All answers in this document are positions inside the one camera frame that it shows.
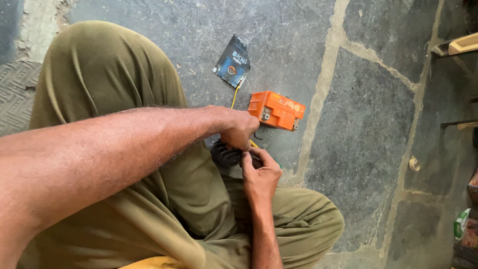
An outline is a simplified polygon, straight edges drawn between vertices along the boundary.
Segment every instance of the olive green pants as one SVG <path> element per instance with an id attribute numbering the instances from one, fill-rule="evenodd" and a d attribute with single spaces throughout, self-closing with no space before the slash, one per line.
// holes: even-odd
<path id="1" fill-rule="evenodd" d="M 80 22 L 48 49 L 30 127 L 148 105 L 187 106 L 166 55 L 126 28 Z M 311 268 L 343 230 L 335 205 L 307 189 L 279 186 L 273 215 L 286 268 Z M 222 178 L 200 142 L 140 182 L 43 231 L 29 249 L 36 249 L 31 258 L 45 269 L 119 268 L 162 255 L 189 269 L 246 269 L 250 229 L 241 180 Z"/>

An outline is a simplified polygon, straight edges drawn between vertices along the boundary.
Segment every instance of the hand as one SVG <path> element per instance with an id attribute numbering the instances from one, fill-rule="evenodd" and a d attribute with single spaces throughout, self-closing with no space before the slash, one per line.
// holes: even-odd
<path id="1" fill-rule="evenodd" d="M 228 148 L 238 148 L 242 151 L 249 151 L 251 148 L 250 137 L 259 128 L 259 120 L 251 116 L 247 111 L 227 109 L 225 115 L 230 121 L 230 127 L 221 132 L 221 141 L 228 145 Z"/>
<path id="2" fill-rule="evenodd" d="M 254 168 L 250 153 L 261 160 L 263 167 Z M 277 188 L 277 182 L 282 175 L 279 164 L 265 149 L 252 147 L 250 152 L 242 153 L 241 165 L 244 192 L 251 207 L 270 206 Z"/>

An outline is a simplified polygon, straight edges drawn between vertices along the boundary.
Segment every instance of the dirty floor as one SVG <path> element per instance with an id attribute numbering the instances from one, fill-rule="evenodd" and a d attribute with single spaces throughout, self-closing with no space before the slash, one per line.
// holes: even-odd
<path id="1" fill-rule="evenodd" d="M 476 151 L 471 130 L 439 124 L 476 116 L 478 66 L 473 55 L 431 64 L 429 52 L 465 34 L 460 1 L 0 0 L 0 11 L 0 135 L 26 128 L 28 86 L 68 24 L 104 20 L 148 37 L 191 106 L 231 105 L 212 68 L 236 33 L 252 69 L 235 108 L 264 90 L 307 106 L 298 131 L 261 127 L 255 142 L 284 166 L 282 184 L 324 193 L 345 218 L 315 268 L 449 268 Z"/>

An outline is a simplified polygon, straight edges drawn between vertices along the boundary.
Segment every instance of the orange battery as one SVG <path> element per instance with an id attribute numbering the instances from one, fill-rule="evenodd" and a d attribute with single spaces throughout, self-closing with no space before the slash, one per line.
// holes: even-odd
<path id="1" fill-rule="evenodd" d="M 252 94 L 247 111 L 262 124 L 295 132 L 305 106 L 267 90 Z"/>

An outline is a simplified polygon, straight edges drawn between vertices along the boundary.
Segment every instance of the forearm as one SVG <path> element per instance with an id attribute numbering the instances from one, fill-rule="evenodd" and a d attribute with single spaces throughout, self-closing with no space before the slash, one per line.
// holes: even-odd
<path id="1" fill-rule="evenodd" d="M 0 138 L 0 251 L 139 181 L 229 121 L 218 107 L 142 108 Z"/>
<path id="2" fill-rule="evenodd" d="M 271 205 L 251 203 L 252 269 L 283 269 Z"/>

